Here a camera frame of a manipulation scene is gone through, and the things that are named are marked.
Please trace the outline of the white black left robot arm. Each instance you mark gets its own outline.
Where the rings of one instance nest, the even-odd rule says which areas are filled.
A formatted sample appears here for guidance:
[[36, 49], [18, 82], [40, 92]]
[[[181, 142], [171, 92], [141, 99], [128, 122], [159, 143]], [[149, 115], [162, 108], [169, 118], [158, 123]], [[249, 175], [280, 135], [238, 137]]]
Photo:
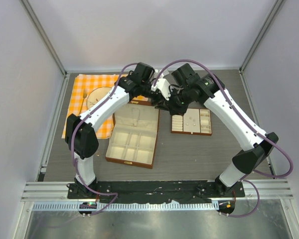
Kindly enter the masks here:
[[124, 67], [114, 86], [90, 110], [67, 118], [65, 141], [71, 151], [75, 168], [75, 181], [69, 185], [69, 193], [79, 198], [90, 199], [102, 196], [97, 189], [97, 177], [93, 169], [93, 156], [99, 147], [97, 130], [116, 110], [129, 103], [133, 98], [144, 96], [153, 99], [158, 96], [157, 81], [163, 78], [165, 69], [155, 71], [145, 63], [134, 63], [134, 70], [123, 76]]

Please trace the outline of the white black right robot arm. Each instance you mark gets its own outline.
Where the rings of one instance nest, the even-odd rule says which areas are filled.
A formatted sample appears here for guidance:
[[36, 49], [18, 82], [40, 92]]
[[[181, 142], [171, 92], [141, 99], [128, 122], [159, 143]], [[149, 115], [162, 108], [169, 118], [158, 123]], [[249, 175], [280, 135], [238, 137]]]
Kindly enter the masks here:
[[233, 186], [245, 175], [250, 174], [272, 152], [271, 140], [277, 143], [274, 133], [266, 133], [258, 127], [235, 103], [223, 82], [215, 75], [200, 77], [186, 63], [172, 72], [172, 77], [181, 87], [172, 94], [169, 104], [173, 114], [184, 113], [188, 105], [199, 102], [211, 110], [231, 131], [241, 146], [241, 151], [230, 165], [215, 179], [215, 191], [219, 196], [228, 196]]

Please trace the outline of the brown jewelry box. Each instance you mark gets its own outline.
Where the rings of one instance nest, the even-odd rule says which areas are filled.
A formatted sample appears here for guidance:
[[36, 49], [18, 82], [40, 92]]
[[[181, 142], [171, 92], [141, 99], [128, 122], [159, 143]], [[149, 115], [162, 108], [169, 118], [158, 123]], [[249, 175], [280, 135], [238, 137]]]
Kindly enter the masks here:
[[149, 101], [132, 100], [113, 115], [114, 128], [105, 155], [108, 162], [153, 168], [160, 111]]

